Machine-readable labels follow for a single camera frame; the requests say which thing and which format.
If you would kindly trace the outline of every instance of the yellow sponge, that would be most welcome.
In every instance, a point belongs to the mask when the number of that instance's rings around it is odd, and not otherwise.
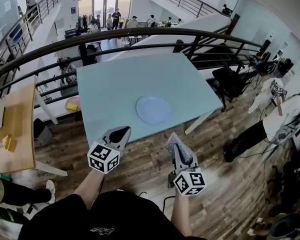
[[[5,150],[10,150],[11,142],[12,142],[12,138],[10,135],[7,135],[2,139],[3,147]]]
[[[66,105],[66,108],[67,108],[68,110],[77,111],[78,105],[72,104],[72,103],[68,103],[68,105]]]

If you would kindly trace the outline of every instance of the table leg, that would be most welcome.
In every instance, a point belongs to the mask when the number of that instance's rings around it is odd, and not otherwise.
[[[191,133],[194,129],[196,129],[201,123],[207,119],[208,116],[210,116],[214,111],[208,112],[200,116],[187,130],[185,130],[184,134],[188,135]]]
[[[47,116],[51,119],[51,121],[57,125],[58,124],[58,120],[57,118],[52,114],[52,112],[50,111],[50,109],[48,108],[47,104],[45,103],[45,101],[42,99],[42,97],[40,96],[40,93],[35,90],[35,100],[39,103],[40,107],[43,109],[43,111],[47,114]]]
[[[37,160],[35,161],[35,168],[50,174],[55,174],[63,177],[68,176],[68,173],[65,170],[60,170]]]

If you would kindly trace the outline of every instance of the light blue table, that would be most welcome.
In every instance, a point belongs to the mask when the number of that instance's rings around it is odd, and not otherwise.
[[[77,69],[77,78],[89,146],[114,127],[130,126],[131,142],[200,117],[190,127],[192,131],[222,107],[217,95],[183,53],[145,55],[84,66]],[[139,118],[136,103],[144,95],[161,97],[170,104],[169,121],[150,125]]]

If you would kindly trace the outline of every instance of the white sneaker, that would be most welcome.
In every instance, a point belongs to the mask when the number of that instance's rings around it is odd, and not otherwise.
[[[255,234],[255,230],[254,230],[253,228],[249,228],[247,234],[248,234],[250,237],[253,237],[253,236],[256,235],[256,234]]]
[[[56,195],[55,195],[55,193],[56,193],[56,187],[55,187],[54,182],[49,179],[46,182],[45,188],[51,192],[51,199],[47,203],[48,204],[53,204],[56,201]]]
[[[258,217],[258,218],[256,219],[256,223],[261,223],[263,220],[264,220],[263,218]]]

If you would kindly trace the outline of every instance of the white plate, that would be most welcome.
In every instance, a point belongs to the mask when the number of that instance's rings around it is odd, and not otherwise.
[[[145,95],[136,103],[138,116],[149,125],[158,125],[166,122],[171,115],[168,102],[163,98]]]

